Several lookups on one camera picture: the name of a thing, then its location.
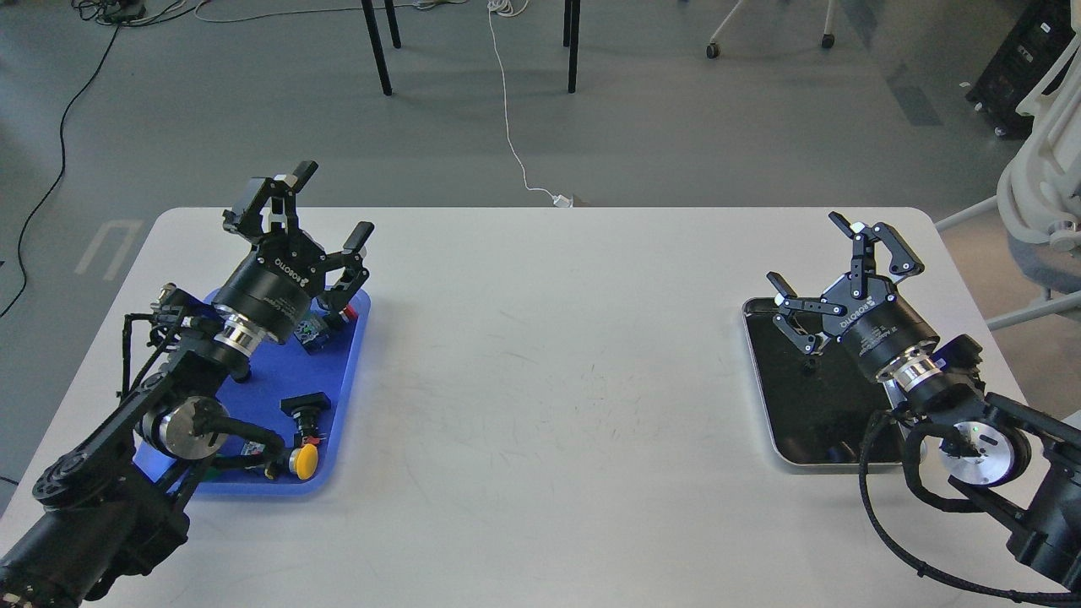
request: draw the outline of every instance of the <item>power cord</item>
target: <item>power cord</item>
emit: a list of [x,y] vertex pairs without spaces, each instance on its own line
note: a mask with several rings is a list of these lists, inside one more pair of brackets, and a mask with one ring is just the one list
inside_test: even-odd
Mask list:
[[530,0],[525,0],[521,9],[515,10],[515,5],[511,4],[510,0],[488,0],[488,12],[495,13],[501,17],[517,17],[525,11],[525,8],[530,5]]
[[[416,9],[417,11],[430,11],[431,9],[435,9],[436,6],[439,6],[440,4],[465,4],[469,0],[413,0],[413,2],[410,2],[410,3],[406,3],[406,4],[395,4],[395,8],[396,9],[409,9],[409,8],[413,8],[413,9]],[[199,3],[199,5],[196,6],[195,15],[196,15],[197,19],[199,19],[201,22],[206,22],[206,23],[243,23],[243,22],[251,22],[251,21],[255,21],[255,19],[263,19],[263,18],[266,18],[266,17],[279,17],[279,16],[285,16],[285,15],[306,15],[306,14],[310,14],[310,13],[341,13],[341,12],[345,12],[345,11],[359,11],[359,10],[361,10],[360,6],[343,6],[343,8],[339,8],[339,9],[304,9],[304,10],[299,10],[299,11],[282,11],[282,12],[279,12],[279,13],[266,13],[266,14],[262,14],[262,15],[252,15],[250,17],[238,17],[238,18],[235,18],[235,19],[214,19],[214,18],[204,17],[204,16],[202,16],[202,15],[199,14],[199,9],[201,9],[203,6],[203,4],[209,4],[210,2],[211,2],[211,0],[201,0],[201,2]],[[379,6],[375,6],[375,9],[377,9],[377,10],[385,10],[386,6],[379,5]]]
[[488,0],[488,28],[492,31],[492,49],[495,51],[495,61],[499,63],[499,78],[503,81],[503,119],[507,127],[507,145],[510,146],[510,154],[515,155],[518,166],[522,168],[522,183],[525,185],[526,190],[547,194],[551,197],[551,202],[556,207],[572,207],[574,204],[572,198],[563,195],[553,195],[547,188],[530,186],[529,177],[525,175],[525,163],[518,156],[515,143],[510,141],[510,106],[507,102],[507,70],[503,67],[503,57],[499,56],[499,45],[495,40],[495,26],[492,25],[492,15],[515,17],[522,14],[522,11],[525,10],[529,3],[529,0],[525,0],[525,4],[516,12],[515,8],[510,4],[510,0]]
[[102,61],[97,62],[97,67],[94,68],[94,74],[90,75],[90,79],[86,80],[86,83],[82,85],[82,89],[79,89],[79,92],[76,93],[74,97],[71,97],[71,101],[68,102],[67,107],[64,108],[64,114],[61,116],[61,129],[59,129],[61,171],[59,173],[56,174],[56,180],[53,181],[53,185],[49,186],[49,190],[45,193],[45,196],[41,197],[41,200],[38,201],[38,204],[36,204],[34,209],[30,210],[30,214],[27,215],[26,221],[23,222],[23,228],[18,232],[18,243],[15,246],[15,256],[18,259],[18,270],[19,273],[23,274],[23,285],[22,287],[18,288],[18,293],[15,294],[15,298],[12,299],[12,301],[2,312],[0,312],[0,318],[6,315],[8,310],[11,310],[11,307],[15,305],[15,302],[18,302],[18,299],[23,295],[23,292],[26,291],[26,285],[29,280],[29,277],[26,274],[26,263],[23,261],[23,238],[26,236],[26,228],[27,226],[30,225],[30,220],[34,219],[34,215],[38,212],[39,209],[41,209],[41,206],[45,203],[45,200],[49,199],[49,195],[53,194],[53,190],[56,189],[56,185],[61,183],[61,180],[64,177],[64,173],[67,171],[67,144],[64,141],[64,125],[67,123],[67,115],[71,110],[71,106],[75,105],[75,101],[78,100],[79,96],[82,95],[83,92],[85,92],[86,89],[90,88],[90,84],[94,81],[95,78],[97,78],[97,75],[101,74],[102,66],[105,65],[105,58],[109,56],[109,51],[112,50],[112,43],[117,41],[117,34],[120,34],[119,27],[114,28],[112,38],[109,39],[109,45],[106,47],[105,52],[102,53]]
[[199,8],[196,5],[186,11],[177,12],[181,11],[181,9],[183,9],[187,3],[187,0],[175,0],[172,4],[156,15],[128,18],[126,16],[122,16],[124,6],[120,4],[119,0],[70,0],[71,8],[79,11],[79,18],[82,21],[92,21],[99,25],[119,27],[147,27],[150,25],[158,25],[195,12],[195,10]]

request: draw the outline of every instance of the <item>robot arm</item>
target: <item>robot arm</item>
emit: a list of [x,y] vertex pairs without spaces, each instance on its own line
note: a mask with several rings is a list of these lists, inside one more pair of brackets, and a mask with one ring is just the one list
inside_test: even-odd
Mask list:
[[[0,558],[0,607],[75,607],[103,597],[120,576],[148,574],[187,541],[184,508],[211,466],[254,466],[282,451],[281,437],[229,418],[214,396],[228,378],[246,380],[259,343],[283,343],[312,299],[338,312],[369,276],[361,251],[372,224],[358,224],[347,254],[330,255],[299,228],[295,194],[316,169],[308,161],[291,175],[252,180],[245,198],[225,212],[225,229],[252,249],[211,305],[168,285],[152,314],[134,316],[158,331],[151,361],[166,352],[169,358],[145,380],[136,376],[133,387],[125,373],[116,411],[35,484],[45,514]],[[326,290],[326,274],[343,267],[346,278]],[[132,462],[136,434],[174,459],[160,478]],[[228,435],[266,449],[218,455]]]
[[[917,498],[940,511],[987,513],[1010,530],[1006,548],[1018,561],[1073,593],[999,592],[916,560],[895,546],[873,518],[866,495],[866,462],[862,462],[860,487],[876,529],[921,576],[1018,602],[1081,605],[1081,431],[1001,395],[985,393],[978,372],[980,347],[970,336],[961,335],[938,347],[938,335],[897,292],[897,283],[922,272],[923,264],[895,229],[881,223],[849,224],[839,213],[831,213],[830,219],[853,241],[850,270],[816,299],[798,298],[780,275],[770,273],[768,278],[778,291],[774,323],[796,348],[808,354],[820,353],[836,341],[868,381],[882,383],[888,393],[899,396],[890,417],[873,428],[869,426],[865,454],[889,422],[896,421],[908,433],[903,467]],[[877,274],[878,242],[893,254],[891,276]],[[822,315],[824,331],[804,331],[795,319],[798,310]],[[992,489],[1016,479],[1028,466],[1031,454],[1023,432],[1040,439],[1042,454],[1051,462],[1027,508]],[[949,484],[964,498],[936,495],[920,481],[920,446],[929,436],[942,438],[938,451],[950,473]]]

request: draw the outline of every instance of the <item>robotiq logo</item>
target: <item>robotiq logo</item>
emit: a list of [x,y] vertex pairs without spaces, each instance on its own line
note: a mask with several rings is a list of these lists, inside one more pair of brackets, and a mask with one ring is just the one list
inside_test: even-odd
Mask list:
[[285,263],[281,261],[281,257],[275,257],[273,259],[273,265],[278,266],[279,268],[281,268],[282,270],[284,270],[284,273],[286,275],[289,275],[289,278],[291,278],[294,281],[301,283],[301,287],[304,287],[304,286],[308,285],[308,279],[302,277],[299,274],[297,274],[296,270],[294,270],[293,268],[290,268],[289,266],[286,266]]
[[856,308],[855,313],[852,313],[848,317],[841,319],[841,329],[844,329],[850,325],[852,325],[856,319],[864,316],[864,314],[867,313],[867,310],[870,310],[875,306],[878,306],[878,304],[875,303],[875,300],[868,298],[867,302],[864,302],[863,306]]

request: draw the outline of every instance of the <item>white chair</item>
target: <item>white chair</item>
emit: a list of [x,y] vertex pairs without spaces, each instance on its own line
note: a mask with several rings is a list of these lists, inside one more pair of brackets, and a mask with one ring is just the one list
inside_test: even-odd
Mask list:
[[[1032,134],[1002,172],[996,195],[935,224],[943,232],[998,209],[1009,232],[1011,255],[1040,286],[1040,296],[1029,306],[988,319],[992,330],[1051,314],[1081,320],[1081,56],[1075,61],[1079,47],[1081,37],[1075,36],[1018,104],[1018,114],[1033,117]],[[1067,64],[1058,88],[1043,94]]]
[[[706,44],[707,57],[716,60],[721,54],[721,49],[717,44],[717,40],[721,37],[721,31],[724,30],[724,26],[726,26],[729,22],[731,22],[732,18],[736,16],[736,13],[739,12],[739,9],[743,8],[746,1],[747,0],[739,0],[738,2],[736,2],[736,5],[733,6],[731,11],[729,11],[729,14],[724,17],[724,21],[721,22],[721,25],[717,28],[717,31],[713,32],[712,38],[709,39],[709,43]],[[829,0],[829,3],[826,5],[826,27],[822,35],[823,49],[829,49],[833,45],[833,16],[836,14],[837,14],[837,0]]]

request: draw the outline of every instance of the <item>yellow button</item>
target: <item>yellow button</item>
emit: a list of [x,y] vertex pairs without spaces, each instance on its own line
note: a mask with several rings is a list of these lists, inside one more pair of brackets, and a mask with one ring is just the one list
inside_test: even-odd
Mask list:
[[302,481],[306,481],[316,474],[316,466],[319,464],[319,450],[311,444],[305,444],[303,448],[293,452],[291,468]]

